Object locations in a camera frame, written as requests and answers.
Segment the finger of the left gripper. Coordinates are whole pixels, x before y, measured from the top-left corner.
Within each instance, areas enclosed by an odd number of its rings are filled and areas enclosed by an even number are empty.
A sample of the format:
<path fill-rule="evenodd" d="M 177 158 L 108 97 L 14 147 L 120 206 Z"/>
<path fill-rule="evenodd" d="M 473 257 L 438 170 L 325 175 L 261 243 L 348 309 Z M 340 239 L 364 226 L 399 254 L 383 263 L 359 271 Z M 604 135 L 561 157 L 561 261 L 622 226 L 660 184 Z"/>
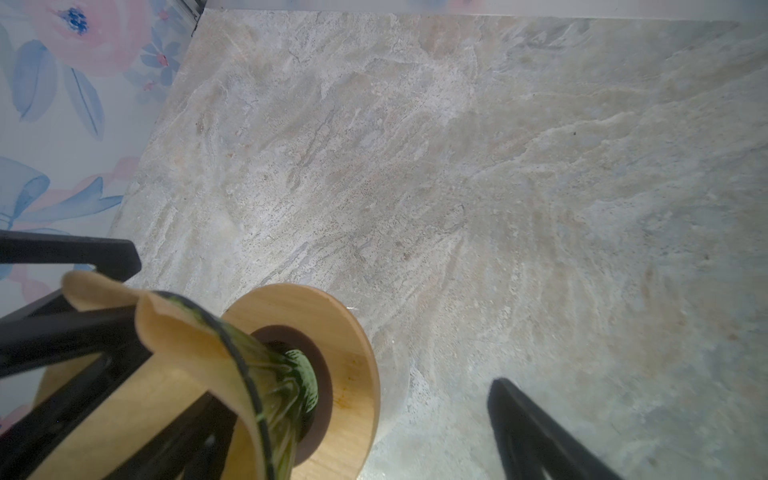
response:
<path fill-rule="evenodd" d="M 95 357 L 1 436 L 1 477 L 28 478 L 150 352 L 132 306 L 26 317 L 1 324 L 3 378 Z"/>
<path fill-rule="evenodd" d="M 142 268 L 135 245 L 129 240 L 11 231 L 1 231 L 1 263 L 87 264 L 121 282 Z M 64 313 L 74 313 L 74 309 L 67 305 L 61 290 L 56 290 L 5 315 L 1 324 Z"/>

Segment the brown paper coffee filter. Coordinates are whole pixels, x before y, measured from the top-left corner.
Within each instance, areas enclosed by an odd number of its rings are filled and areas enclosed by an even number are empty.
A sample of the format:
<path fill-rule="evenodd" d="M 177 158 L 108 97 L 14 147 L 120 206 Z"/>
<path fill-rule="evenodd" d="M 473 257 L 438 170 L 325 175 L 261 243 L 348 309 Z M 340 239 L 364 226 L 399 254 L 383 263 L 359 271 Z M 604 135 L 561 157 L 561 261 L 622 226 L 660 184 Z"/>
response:
<path fill-rule="evenodd" d="M 62 279 L 64 297 L 75 301 L 78 311 L 135 306 L 148 290 L 132 289 L 95 272 L 73 271 Z M 35 406 L 58 393 L 65 380 L 95 366 L 96 357 L 83 356 L 48 367 Z M 90 419 L 76 427 L 73 436 L 33 472 L 31 479 L 103 479 L 148 444 L 161 427 L 172 423 L 207 387 L 174 366 L 170 360 L 151 356 L 117 388 L 111 399 L 96 408 Z M 264 460 L 256 453 L 241 421 L 225 427 L 234 436 L 225 441 L 224 466 L 213 479 L 266 479 Z"/>

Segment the green glass dripper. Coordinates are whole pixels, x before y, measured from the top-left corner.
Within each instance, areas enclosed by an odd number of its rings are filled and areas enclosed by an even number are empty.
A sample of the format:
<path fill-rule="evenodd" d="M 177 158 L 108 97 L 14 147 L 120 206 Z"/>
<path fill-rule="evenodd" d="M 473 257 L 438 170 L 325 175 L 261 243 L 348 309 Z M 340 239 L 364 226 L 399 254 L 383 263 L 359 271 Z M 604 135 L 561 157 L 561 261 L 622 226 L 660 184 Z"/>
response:
<path fill-rule="evenodd" d="M 255 426 L 256 472 L 264 479 L 288 479 L 319 398 L 307 356 L 280 342 L 265 345 L 181 295 L 157 295 L 174 305 L 183 322 L 210 334 L 213 345 L 224 350 L 224 362 L 234 367 L 234 385 L 245 394 L 243 422 Z"/>

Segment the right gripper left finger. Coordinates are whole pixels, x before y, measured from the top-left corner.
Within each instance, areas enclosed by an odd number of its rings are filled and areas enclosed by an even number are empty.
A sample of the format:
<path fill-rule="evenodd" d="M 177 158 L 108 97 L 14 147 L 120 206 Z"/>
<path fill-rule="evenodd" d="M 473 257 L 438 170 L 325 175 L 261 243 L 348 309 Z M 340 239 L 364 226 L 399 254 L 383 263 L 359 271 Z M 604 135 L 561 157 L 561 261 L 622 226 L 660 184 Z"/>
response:
<path fill-rule="evenodd" d="M 234 412 L 205 394 L 107 477 L 219 479 L 235 421 Z"/>

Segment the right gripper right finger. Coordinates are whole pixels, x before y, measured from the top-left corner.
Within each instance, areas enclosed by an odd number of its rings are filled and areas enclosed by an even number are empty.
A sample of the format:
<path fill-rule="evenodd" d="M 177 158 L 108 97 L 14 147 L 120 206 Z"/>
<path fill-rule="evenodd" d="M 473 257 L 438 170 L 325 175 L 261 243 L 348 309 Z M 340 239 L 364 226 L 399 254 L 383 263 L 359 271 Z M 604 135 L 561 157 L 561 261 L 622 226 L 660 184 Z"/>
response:
<path fill-rule="evenodd" d="M 487 408 L 506 478 L 620 479 L 510 380 L 492 382 Z"/>

